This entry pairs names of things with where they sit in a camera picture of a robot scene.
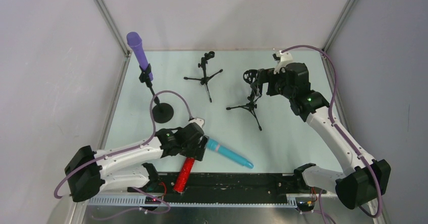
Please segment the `black shock-mount tripod stand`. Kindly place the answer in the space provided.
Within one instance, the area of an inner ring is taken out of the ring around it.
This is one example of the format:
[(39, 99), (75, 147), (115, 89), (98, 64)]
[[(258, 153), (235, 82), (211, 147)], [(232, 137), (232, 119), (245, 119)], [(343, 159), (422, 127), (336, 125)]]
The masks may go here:
[(261, 90), (258, 89), (256, 86), (252, 86), (252, 84), (256, 82), (257, 76), (258, 76), (258, 70), (256, 69), (250, 69), (244, 72), (243, 79), (247, 84), (250, 85), (250, 88), (251, 88), (250, 95), (247, 97), (248, 102), (245, 105), (226, 107), (226, 110), (241, 108), (248, 111), (255, 118), (258, 125), (258, 129), (262, 131), (262, 127), (255, 113), (255, 109), (257, 109), (256, 102), (258, 101), (259, 98), (261, 98)]

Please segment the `red glitter microphone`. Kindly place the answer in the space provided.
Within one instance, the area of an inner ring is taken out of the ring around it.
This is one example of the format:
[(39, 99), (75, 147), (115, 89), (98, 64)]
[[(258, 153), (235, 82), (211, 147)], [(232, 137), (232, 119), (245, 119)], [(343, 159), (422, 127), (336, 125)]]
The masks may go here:
[(176, 182), (174, 184), (173, 190), (182, 194), (185, 190), (185, 186), (187, 184), (188, 178), (192, 171), (195, 159), (191, 157), (187, 157), (182, 165), (182, 168), (178, 174)]

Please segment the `black round-base mic stand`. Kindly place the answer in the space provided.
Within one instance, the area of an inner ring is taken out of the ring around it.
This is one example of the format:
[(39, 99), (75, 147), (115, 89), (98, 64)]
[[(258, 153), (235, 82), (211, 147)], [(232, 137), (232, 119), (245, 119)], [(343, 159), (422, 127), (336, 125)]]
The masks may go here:
[[(152, 82), (149, 80), (148, 75), (143, 71), (141, 67), (140, 69), (141, 69), (141, 73), (139, 76), (140, 82), (145, 84), (149, 88), (152, 96), (154, 96), (155, 92), (152, 87)], [(151, 112), (153, 113), (154, 121), (156, 123), (163, 124), (170, 121), (173, 118), (174, 109), (170, 104), (165, 102), (160, 102), (160, 99), (158, 98), (158, 96), (154, 98), (154, 103), (155, 103), (155, 106), (152, 107)]]

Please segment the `purple microphone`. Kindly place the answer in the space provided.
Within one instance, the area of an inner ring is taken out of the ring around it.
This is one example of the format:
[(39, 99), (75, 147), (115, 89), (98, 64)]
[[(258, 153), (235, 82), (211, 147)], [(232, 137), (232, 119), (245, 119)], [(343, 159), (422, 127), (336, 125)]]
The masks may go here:
[(140, 35), (137, 32), (129, 32), (126, 39), (127, 44), (134, 52), (140, 67), (148, 75), (149, 80), (152, 81), (153, 75), (151, 72), (151, 65), (145, 55)]

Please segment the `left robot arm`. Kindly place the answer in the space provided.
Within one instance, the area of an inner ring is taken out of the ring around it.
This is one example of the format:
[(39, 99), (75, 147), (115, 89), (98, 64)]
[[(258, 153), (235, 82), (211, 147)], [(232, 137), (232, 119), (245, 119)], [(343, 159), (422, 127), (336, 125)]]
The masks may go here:
[(179, 154), (201, 161), (208, 141), (204, 124), (194, 118), (183, 128), (160, 129), (151, 140), (116, 149), (81, 147), (65, 167), (72, 200), (82, 202), (107, 190), (154, 187), (159, 177), (150, 161), (155, 159)]

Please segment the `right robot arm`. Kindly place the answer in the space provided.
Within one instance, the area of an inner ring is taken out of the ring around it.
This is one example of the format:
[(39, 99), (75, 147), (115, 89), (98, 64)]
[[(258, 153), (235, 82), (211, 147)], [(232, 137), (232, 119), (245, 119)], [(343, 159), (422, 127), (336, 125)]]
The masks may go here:
[(337, 172), (305, 164), (294, 171), (303, 186), (333, 192), (349, 209), (385, 194), (390, 165), (384, 159), (376, 160), (343, 129), (328, 101), (311, 89), (304, 63), (290, 63), (277, 73), (273, 68), (257, 70), (251, 87), (260, 92), (263, 84), (267, 84), (267, 95), (288, 99), (292, 112), (318, 133), (342, 168)]

